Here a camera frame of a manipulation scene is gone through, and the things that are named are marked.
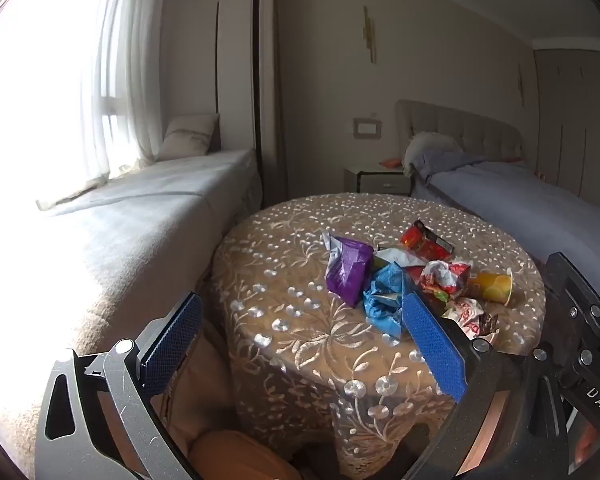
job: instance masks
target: white curtain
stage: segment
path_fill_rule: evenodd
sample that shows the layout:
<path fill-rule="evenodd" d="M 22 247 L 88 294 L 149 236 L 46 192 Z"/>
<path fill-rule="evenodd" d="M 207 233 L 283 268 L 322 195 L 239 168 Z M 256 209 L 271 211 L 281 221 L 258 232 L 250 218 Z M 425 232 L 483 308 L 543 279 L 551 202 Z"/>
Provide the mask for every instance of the white curtain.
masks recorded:
<path fill-rule="evenodd" d="M 46 209 L 151 164 L 162 0 L 10 0 L 0 14 L 0 196 Z"/>

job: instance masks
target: closet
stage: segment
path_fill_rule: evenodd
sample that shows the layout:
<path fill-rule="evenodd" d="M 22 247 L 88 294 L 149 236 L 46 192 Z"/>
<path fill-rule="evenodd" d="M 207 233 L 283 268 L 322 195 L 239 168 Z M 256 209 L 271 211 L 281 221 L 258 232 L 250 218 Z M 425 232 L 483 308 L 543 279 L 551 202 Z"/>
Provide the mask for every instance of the closet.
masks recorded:
<path fill-rule="evenodd" d="M 536 50 L 537 170 L 600 207 L 600 52 Z"/>

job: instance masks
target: bed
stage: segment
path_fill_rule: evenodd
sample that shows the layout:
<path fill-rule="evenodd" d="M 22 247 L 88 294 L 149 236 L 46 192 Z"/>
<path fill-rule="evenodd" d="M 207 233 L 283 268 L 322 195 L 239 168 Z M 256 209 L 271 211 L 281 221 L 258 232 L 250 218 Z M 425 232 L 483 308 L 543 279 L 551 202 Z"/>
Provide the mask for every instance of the bed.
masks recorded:
<path fill-rule="evenodd" d="M 414 134 L 437 132 L 485 161 L 412 175 L 414 198 L 471 212 L 512 235 L 537 262 L 561 251 L 600 296 L 600 209 L 542 182 L 520 159 L 519 131 L 462 110 L 416 101 L 396 104 L 401 153 Z"/>
<path fill-rule="evenodd" d="M 9 219 L 13 235 L 0 246 L 0 442 L 30 478 L 59 349 L 107 351 L 167 314 L 261 200 L 253 151 L 225 151 L 158 162 L 46 216 Z M 6 372 L 14 364 L 17 372 Z"/>

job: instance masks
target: person's leg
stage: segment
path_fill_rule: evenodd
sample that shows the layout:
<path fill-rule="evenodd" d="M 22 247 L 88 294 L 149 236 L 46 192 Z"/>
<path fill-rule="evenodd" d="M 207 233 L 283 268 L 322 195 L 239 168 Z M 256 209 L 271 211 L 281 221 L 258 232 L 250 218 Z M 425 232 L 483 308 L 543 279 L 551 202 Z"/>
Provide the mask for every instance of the person's leg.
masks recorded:
<path fill-rule="evenodd" d="M 189 461 L 203 480 L 302 480 L 265 446 L 238 431 L 214 431 L 195 441 Z"/>

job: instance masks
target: nightstand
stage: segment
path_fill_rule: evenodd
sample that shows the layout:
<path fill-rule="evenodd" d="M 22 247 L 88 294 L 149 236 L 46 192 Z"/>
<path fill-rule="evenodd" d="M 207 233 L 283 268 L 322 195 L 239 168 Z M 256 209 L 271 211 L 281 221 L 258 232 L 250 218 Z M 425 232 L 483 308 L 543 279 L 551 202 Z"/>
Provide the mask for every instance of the nightstand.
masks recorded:
<path fill-rule="evenodd" d="M 388 170 L 380 164 L 363 164 L 344 170 L 344 189 L 353 193 L 408 196 L 411 193 L 411 179 L 404 176 L 402 168 Z"/>

